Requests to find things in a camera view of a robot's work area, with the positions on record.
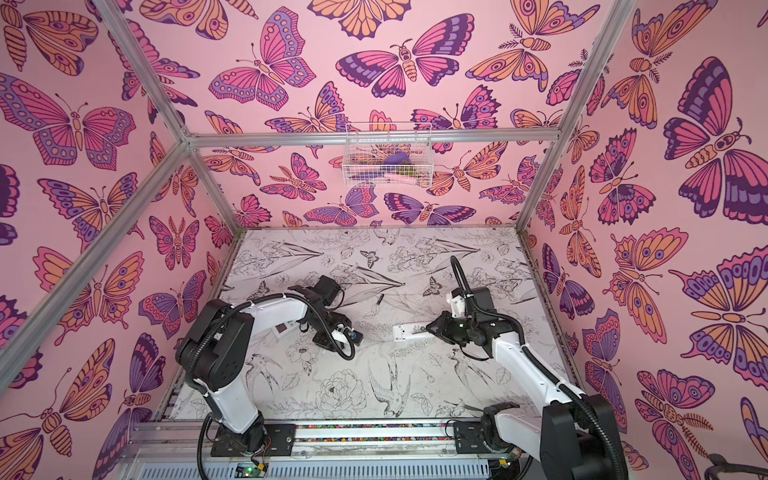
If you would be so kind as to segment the white remote control green sticker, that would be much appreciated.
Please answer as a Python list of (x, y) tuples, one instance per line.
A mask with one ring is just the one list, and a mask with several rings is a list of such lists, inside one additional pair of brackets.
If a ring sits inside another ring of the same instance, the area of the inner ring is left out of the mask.
[(393, 339), (395, 342), (406, 342), (412, 340), (423, 340), (432, 338), (433, 335), (427, 330), (426, 323), (408, 323), (392, 326)]

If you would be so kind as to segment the white remote control with display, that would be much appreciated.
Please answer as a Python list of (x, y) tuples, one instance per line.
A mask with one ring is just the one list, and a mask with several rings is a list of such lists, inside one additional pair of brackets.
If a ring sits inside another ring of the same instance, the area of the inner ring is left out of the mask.
[(299, 328), (300, 324), (296, 321), (294, 322), (283, 322), (273, 327), (273, 333), (277, 337), (282, 337), (284, 335), (287, 335), (289, 332), (297, 330)]

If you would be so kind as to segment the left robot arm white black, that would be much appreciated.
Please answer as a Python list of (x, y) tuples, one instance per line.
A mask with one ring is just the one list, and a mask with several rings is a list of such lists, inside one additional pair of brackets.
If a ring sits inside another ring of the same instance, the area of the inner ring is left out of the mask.
[(266, 442), (264, 416), (251, 399), (245, 363), (254, 333), (294, 323), (315, 332), (312, 342), (351, 361), (363, 335), (333, 306), (344, 290), (322, 276), (315, 285), (292, 286), (232, 305), (209, 301), (198, 314), (176, 353), (184, 383), (197, 391), (209, 408), (209, 419), (244, 453), (255, 453)]

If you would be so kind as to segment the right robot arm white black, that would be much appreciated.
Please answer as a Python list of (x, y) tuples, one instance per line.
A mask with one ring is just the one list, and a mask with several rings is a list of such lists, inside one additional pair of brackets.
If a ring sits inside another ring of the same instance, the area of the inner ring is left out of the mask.
[(514, 406), (484, 409), (484, 439), (493, 450), (517, 448), (537, 461), (548, 479), (626, 479), (629, 469), (611, 404), (559, 375), (526, 340), (521, 322), (495, 308), (486, 288), (471, 288), (457, 257), (450, 259), (457, 287), (449, 310), (426, 327), (441, 341), (481, 348), (522, 387), (540, 415), (532, 425)]

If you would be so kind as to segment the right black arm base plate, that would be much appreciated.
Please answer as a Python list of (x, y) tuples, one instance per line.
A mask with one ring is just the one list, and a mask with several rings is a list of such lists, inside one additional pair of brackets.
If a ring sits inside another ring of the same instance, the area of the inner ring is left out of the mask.
[(516, 419), (512, 426), (516, 437), (511, 441), (502, 440), (496, 431), (485, 428), (477, 418), (450, 419), (446, 422), (445, 433), (453, 440), (458, 454), (474, 454), (508, 457), (522, 453), (535, 459), (540, 458), (540, 434), (525, 422)]

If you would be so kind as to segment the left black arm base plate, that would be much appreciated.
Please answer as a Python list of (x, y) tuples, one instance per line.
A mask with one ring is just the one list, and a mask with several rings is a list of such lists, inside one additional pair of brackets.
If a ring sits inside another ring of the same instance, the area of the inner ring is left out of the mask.
[(295, 445), (297, 425), (292, 423), (257, 425), (242, 434), (219, 427), (210, 455), (218, 457), (246, 457), (258, 453), (267, 457), (289, 457)]

